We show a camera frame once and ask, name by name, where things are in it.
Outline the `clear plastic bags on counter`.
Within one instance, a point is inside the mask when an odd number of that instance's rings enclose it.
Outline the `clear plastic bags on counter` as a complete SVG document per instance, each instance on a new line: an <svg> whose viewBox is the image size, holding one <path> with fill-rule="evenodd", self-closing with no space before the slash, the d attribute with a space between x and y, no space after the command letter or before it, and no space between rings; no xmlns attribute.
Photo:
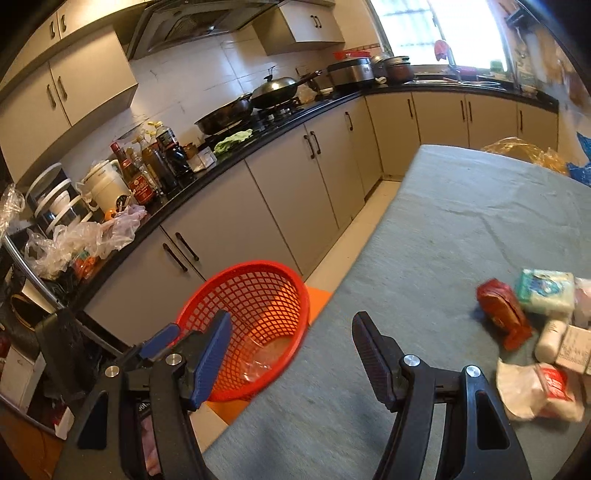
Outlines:
<svg viewBox="0 0 591 480"><path fill-rule="evenodd" d="M139 205L129 205L112 219L103 222L80 222L58 225L51 238L28 232L24 258L33 272L47 280L55 280L76 260L105 260L135 239L141 221L148 215Z"/></svg>

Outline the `pink plastic bag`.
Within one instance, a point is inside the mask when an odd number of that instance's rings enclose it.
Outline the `pink plastic bag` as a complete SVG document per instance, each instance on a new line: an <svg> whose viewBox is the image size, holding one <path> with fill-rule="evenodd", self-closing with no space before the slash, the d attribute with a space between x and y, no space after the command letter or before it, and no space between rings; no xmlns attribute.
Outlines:
<svg viewBox="0 0 591 480"><path fill-rule="evenodd" d="M579 328L590 329L591 323L591 280L575 278L575 309L573 324Z"/></svg>

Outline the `red label sauce bottle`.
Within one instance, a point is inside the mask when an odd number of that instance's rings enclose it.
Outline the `red label sauce bottle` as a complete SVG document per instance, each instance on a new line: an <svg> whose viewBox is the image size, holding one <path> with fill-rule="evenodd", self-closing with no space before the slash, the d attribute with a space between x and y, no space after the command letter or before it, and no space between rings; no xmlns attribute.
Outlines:
<svg viewBox="0 0 591 480"><path fill-rule="evenodd" d="M110 148L119 162L123 178L135 200L142 206L149 205L154 200L155 193L146 177L117 142L112 142Z"/></svg>

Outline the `grey blue tablecloth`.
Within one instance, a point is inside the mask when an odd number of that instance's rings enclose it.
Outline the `grey blue tablecloth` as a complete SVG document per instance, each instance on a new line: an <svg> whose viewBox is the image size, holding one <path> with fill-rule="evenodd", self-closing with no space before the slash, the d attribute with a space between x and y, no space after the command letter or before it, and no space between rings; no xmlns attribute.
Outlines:
<svg viewBox="0 0 591 480"><path fill-rule="evenodd" d="M424 146L290 367L207 449L220 479L369 479L394 416L370 386L353 315L429 365L496 371L477 287L525 268L590 274L590 190L545 168Z"/></svg>

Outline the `yellow plastic bag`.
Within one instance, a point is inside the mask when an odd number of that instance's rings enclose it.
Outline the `yellow plastic bag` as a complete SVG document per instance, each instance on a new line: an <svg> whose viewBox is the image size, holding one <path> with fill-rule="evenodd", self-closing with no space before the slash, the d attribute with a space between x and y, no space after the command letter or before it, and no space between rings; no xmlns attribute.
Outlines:
<svg viewBox="0 0 591 480"><path fill-rule="evenodd" d="M507 156L544 167L555 173L569 177L567 162L548 147L542 149L518 137L506 137L481 148L481 151Z"/></svg>

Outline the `blue plastic bag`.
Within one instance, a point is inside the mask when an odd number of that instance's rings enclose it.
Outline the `blue plastic bag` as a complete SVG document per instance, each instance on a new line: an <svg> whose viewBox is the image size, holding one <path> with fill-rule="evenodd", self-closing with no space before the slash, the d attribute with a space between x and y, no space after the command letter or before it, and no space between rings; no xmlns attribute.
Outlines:
<svg viewBox="0 0 591 480"><path fill-rule="evenodd" d="M582 135L580 132L577 133L577 139L586 155L588 162L584 166L578 166L573 163L568 163L567 168L570 177L588 187L591 186L591 139Z"/></svg>

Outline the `silver rice cooker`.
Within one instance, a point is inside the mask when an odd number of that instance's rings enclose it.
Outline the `silver rice cooker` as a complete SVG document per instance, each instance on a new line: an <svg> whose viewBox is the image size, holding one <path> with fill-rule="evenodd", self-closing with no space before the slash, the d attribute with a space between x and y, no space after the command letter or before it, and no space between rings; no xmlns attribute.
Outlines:
<svg viewBox="0 0 591 480"><path fill-rule="evenodd" d="M349 58L332 63L327 68L329 80L335 91L355 91L369 88L376 83L372 63L367 57Z"/></svg>

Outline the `green cloth on counter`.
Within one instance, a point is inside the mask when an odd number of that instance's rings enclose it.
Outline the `green cloth on counter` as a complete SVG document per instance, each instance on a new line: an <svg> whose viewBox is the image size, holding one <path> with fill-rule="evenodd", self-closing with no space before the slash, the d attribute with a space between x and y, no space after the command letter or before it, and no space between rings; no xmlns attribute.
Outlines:
<svg viewBox="0 0 591 480"><path fill-rule="evenodd" d="M228 136L216 143L213 152L217 156L225 154L233 147L242 144L246 140L249 140L250 137L252 137L252 129L238 131L235 134L232 134L231 136Z"/></svg>

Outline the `red plastic mesh basket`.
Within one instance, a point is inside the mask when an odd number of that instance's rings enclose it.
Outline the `red plastic mesh basket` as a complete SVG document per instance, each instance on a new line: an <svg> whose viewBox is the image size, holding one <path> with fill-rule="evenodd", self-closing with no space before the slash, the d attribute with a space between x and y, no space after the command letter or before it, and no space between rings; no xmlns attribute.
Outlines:
<svg viewBox="0 0 591 480"><path fill-rule="evenodd" d="M201 285L176 317L183 333L205 331L218 310L230 314L228 350L208 400L249 400L273 384L300 350L308 333L310 295L294 270L274 261L249 261L225 269ZM249 342L266 347L285 340L283 353L256 380L245 378L242 367L252 352Z"/></svg>

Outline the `clear plastic bowl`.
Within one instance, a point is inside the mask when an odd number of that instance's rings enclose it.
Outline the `clear plastic bowl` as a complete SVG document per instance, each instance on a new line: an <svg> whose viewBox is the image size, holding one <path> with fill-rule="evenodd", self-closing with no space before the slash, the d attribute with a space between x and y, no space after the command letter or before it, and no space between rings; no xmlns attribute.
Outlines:
<svg viewBox="0 0 591 480"><path fill-rule="evenodd" d="M264 374L273 370L281 355L290 346L290 337L278 337L262 343L252 336L247 336L239 351L239 373L249 383L253 383Z"/></svg>

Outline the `dark cooking pot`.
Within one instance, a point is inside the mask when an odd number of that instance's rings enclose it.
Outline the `dark cooking pot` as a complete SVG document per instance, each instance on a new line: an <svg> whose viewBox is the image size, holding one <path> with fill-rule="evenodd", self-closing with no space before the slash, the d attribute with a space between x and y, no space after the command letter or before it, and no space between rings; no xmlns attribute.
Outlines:
<svg viewBox="0 0 591 480"><path fill-rule="evenodd" d="M384 77L389 85L401 85L415 79L409 56L375 57L372 68L375 77Z"/></svg>

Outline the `black lidded wok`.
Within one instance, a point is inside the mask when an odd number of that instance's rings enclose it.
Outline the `black lidded wok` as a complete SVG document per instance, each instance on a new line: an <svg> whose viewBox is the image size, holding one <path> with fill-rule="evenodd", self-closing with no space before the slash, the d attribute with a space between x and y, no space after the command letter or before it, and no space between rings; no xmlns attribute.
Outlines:
<svg viewBox="0 0 591 480"><path fill-rule="evenodd" d="M263 84L252 91L250 104L253 109L266 110L293 99L297 94L297 88L304 83L322 75L322 70L315 70L295 80L291 77L273 77L273 70L270 70Z"/></svg>

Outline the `dark soy sauce bottle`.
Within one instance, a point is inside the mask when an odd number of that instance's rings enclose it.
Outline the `dark soy sauce bottle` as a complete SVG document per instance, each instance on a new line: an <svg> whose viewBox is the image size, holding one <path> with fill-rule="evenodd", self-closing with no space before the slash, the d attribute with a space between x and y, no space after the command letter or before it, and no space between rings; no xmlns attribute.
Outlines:
<svg viewBox="0 0 591 480"><path fill-rule="evenodd" d="M194 172L188 164L184 149L170 127L158 121L155 128L156 142L175 178L181 187L188 186L194 179Z"/></svg>

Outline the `black frying pan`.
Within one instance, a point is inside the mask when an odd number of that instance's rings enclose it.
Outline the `black frying pan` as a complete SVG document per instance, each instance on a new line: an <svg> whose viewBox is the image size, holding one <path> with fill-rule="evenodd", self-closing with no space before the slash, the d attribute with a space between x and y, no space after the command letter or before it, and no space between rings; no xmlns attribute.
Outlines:
<svg viewBox="0 0 591 480"><path fill-rule="evenodd" d="M243 94L200 118L195 122L195 125L204 135L218 134L250 117L253 110L251 97L250 93Z"/></svg>

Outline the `red white wet wipe pack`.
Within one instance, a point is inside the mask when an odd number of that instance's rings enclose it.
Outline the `red white wet wipe pack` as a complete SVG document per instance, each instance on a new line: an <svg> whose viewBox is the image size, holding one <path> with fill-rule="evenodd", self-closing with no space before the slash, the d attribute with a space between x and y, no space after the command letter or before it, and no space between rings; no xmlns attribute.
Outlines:
<svg viewBox="0 0 591 480"><path fill-rule="evenodd" d="M551 418L578 423L585 405L579 376L547 363L527 366L497 362L496 385L511 420Z"/></svg>

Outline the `white plastic bottle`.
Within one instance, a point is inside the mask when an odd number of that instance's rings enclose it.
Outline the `white plastic bottle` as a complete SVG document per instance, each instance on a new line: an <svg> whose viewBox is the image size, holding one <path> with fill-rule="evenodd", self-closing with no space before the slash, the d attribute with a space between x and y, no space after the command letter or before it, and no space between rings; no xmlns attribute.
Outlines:
<svg viewBox="0 0 591 480"><path fill-rule="evenodd" d="M569 323L563 319L549 319L535 347L534 355L541 363L552 364L559 353Z"/></svg>

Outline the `white barcode medicine box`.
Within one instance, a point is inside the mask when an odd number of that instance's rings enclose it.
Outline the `white barcode medicine box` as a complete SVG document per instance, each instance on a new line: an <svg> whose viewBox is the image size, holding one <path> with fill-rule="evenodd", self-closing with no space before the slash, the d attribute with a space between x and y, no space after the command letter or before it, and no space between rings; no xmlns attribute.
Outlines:
<svg viewBox="0 0 591 480"><path fill-rule="evenodd" d="M569 326L555 360L560 367L584 374L590 359L590 331Z"/></svg>

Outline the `green cartoon tissue pack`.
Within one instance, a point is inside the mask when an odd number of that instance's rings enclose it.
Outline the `green cartoon tissue pack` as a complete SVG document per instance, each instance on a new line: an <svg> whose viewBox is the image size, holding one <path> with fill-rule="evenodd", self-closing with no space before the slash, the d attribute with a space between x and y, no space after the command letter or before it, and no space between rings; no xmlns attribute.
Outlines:
<svg viewBox="0 0 591 480"><path fill-rule="evenodd" d="M528 312L570 317L575 309L575 277L570 272L523 269L515 295Z"/></svg>

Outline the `brown red snack wrapper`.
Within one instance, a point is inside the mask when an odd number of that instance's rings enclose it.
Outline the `brown red snack wrapper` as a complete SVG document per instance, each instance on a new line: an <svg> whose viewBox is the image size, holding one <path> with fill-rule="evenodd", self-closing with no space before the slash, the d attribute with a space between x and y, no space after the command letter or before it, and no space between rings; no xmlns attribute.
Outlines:
<svg viewBox="0 0 591 480"><path fill-rule="evenodd" d="M504 332L507 351L519 349L532 336L531 324L510 285L490 279L477 287L476 297L485 315Z"/></svg>

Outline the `range hood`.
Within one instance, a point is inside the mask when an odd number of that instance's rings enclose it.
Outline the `range hood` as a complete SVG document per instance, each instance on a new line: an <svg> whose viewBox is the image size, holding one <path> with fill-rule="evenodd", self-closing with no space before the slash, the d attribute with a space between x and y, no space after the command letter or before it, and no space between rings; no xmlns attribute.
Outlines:
<svg viewBox="0 0 591 480"><path fill-rule="evenodd" d="M157 1L141 14L127 48L128 59L242 29L278 1Z"/></svg>

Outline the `white electric kettle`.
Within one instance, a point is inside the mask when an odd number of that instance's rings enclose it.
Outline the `white electric kettle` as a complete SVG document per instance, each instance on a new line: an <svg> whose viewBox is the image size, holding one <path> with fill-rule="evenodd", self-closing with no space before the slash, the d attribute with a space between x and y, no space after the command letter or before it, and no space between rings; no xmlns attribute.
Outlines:
<svg viewBox="0 0 591 480"><path fill-rule="evenodd" d="M86 176L75 184L93 211L100 209L103 213L116 208L118 199L131 197L116 159L104 160L94 165Z"/></svg>

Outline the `sink faucet with pink cloth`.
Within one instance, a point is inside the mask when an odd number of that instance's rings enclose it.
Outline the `sink faucet with pink cloth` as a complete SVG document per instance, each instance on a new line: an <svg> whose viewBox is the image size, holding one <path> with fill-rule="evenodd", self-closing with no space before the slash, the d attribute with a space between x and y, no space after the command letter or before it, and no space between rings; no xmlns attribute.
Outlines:
<svg viewBox="0 0 591 480"><path fill-rule="evenodd" d="M453 51L445 40L439 39L435 42L434 53L438 62L446 60L448 62L450 71L453 72L457 77L460 77L460 70L456 64Z"/></svg>

